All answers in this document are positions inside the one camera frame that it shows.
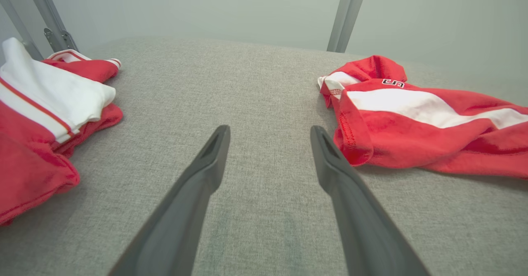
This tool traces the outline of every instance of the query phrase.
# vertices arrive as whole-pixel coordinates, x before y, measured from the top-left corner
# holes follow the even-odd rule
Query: black number on garment
[[[405,84],[403,82],[392,80],[392,79],[383,79],[383,81],[381,83],[387,84],[387,85],[395,85],[395,86],[399,86],[401,88],[403,88],[405,86]]]

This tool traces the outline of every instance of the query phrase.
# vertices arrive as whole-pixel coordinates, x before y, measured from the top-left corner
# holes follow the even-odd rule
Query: red and white garment
[[[74,147],[123,118],[112,104],[115,89],[102,84],[117,74],[119,60],[64,50],[40,62],[15,38],[2,47],[0,225],[77,185],[68,161]]]
[[[351,165],[528,179],[528,108],[406,81],[382,56],[319,77],[338,122],[334,142]]]

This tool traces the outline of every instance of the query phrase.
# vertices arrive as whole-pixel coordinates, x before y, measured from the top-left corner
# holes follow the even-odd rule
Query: gray fabric surface
[[[123,120],[79,146],[81,184],[0,228],[1,275],[104,275],[220,124],[231,146],[210,200],[194,275],[345,275],[312,125],[333,133],[316,78],[362,57],[214,40],[125,39],[109,84]],[[527,82],[402,62],[418,86],[475,90],[528,105]],[[528,182],[361,167],[433,275],[526,275]]]

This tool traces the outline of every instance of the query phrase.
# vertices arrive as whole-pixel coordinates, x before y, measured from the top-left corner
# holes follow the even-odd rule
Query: metal pole
[[[328,52],[344,53],[349,44],[352,29],[358,18],[363,0],[340,0],[337,13],[328,41]]]
[[[26,48],[30,56],[34,60],[43,60],[44,58],[42,58],[42,54],[40,54],[40,51],[36,48],[35,43],[31,38],[30,33],[28,32],[28,29],[20,19],[20,16],[15,10],[15,7],[13,7],[11,1],[0,0],[0,4],[2,5],[2,7],[4,7],[7,16],[9,16],[11,22],[13,22],[13,25],[15,26],[16,30],[19,31],[20,37],[22,37],[22,44],[24,44],[24,47]]]
[[[70,33],[66,31],[53,0],[33,0],[47,28],[45,36],[54,52],[66,49],[77,50]]]

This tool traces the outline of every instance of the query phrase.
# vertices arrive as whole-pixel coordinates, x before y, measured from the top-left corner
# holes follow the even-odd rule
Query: red garment
[[[117,74],[118,60],[66,50],[41,63],[15,39],[3,46],[0,225],[77,185],[79,173],[68,161],[74,147],[123,117],[110,103],[115,90],[101,84]]]
[[[528,108],[406,81],[382,56],[319,78],[338,121],[334,142],[351,165],[528,179]]]

